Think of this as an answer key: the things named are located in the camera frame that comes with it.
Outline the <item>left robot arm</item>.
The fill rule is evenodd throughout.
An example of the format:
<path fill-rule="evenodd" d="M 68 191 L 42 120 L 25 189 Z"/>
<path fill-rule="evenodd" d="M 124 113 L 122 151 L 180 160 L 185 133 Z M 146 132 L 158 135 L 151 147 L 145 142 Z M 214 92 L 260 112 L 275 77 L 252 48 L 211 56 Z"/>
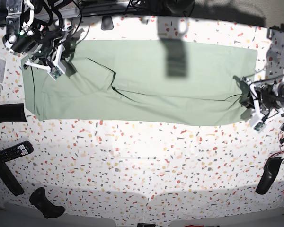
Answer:
<path fill-rule="evenodd" d="M 283 115 L 284 108 L 284 31 L 269 28 L 267 38 L 271 44 L 266 54 L 266 65 L 256 73 L 264 78 L 252 76 L 234 77 L 242 90 L 240 104 L 251 111 L 249 124 L 261 132 L 266 122 Z"/>

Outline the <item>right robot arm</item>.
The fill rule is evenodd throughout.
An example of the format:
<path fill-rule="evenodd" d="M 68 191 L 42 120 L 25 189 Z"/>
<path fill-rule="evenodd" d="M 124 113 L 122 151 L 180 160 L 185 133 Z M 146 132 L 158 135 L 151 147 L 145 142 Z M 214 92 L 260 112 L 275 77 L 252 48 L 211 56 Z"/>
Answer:
<path fill-rule="evenodd" d="M 70 0 L 8 0 L 5 48 L 12 54 L 28 54 L 24 67 L 47 71 L 53 80 L 66 73 L 61 57 L 64 43 L 77 28 L 60 9 Z"/>

